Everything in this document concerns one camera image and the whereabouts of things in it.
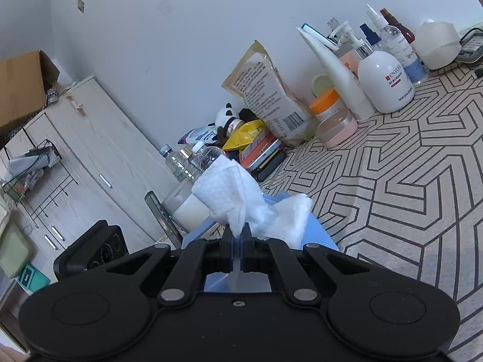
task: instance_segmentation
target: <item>blue liquid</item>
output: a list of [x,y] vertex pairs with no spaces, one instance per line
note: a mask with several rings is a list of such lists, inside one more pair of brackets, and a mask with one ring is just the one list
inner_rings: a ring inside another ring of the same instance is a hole
[[417,59],[412,64],[405,66],[404,71],[408,74],[412,84],[419,84],[427,78],[427,73],[424,70],[423,64],[421,64],[421,61],[419,61],[419,59]]

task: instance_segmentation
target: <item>pink container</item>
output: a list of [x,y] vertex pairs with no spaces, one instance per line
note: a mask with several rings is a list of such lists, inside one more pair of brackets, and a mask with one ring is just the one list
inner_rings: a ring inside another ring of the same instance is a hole
[[333,148],[351,137],[356,130],[357,121],[345,108],[321,122],[315,135],[325,148]]

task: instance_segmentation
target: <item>cabinet handle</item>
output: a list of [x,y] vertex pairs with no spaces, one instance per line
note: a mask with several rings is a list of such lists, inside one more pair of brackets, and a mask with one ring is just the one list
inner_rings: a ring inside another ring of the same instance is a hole
[[44,237],[44,238],[47,240],[47,242],[49,243],[49,245],[50,245],[50,246],[51,246],[53,249],[57,250],[57,246],[55,246],[55,245],[54,245],[54,243],[53,243],[53,242],[50,240],[50,238],[49,238],[49,237],[47,237],[47,235],[45,235],[45,236],[43,236],[43,237]]
[[99,174],[99,177],[106,183],[108,187],[110,187],[111,189],[113,188],[112,185],[108,182],[108,180],[104,178],[102,174]]
[[64,237],[57,231],[57,229],[52,226],[52,231],[58,236],[62,241],[65,241]]

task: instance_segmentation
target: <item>table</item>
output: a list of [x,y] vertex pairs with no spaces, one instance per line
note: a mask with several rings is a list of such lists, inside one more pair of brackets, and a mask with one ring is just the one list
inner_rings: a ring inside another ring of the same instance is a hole
[[458,304],[449,356],[483,360],[483,78],[451,65],[402,110],[326,150],[312,139],[262,183],[306,193],[340,251],[439,287]]

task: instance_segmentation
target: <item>black cable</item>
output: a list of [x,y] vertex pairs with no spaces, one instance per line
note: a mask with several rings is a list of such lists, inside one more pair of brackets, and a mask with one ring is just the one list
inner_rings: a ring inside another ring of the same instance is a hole
[[483,30],[481,30],[481,28],[474,27],[471,30],[469,30],[465,35],[463,35],[463,37],[459,41],[462,42],[470,33],[476,30],[481,31],[483,33]]

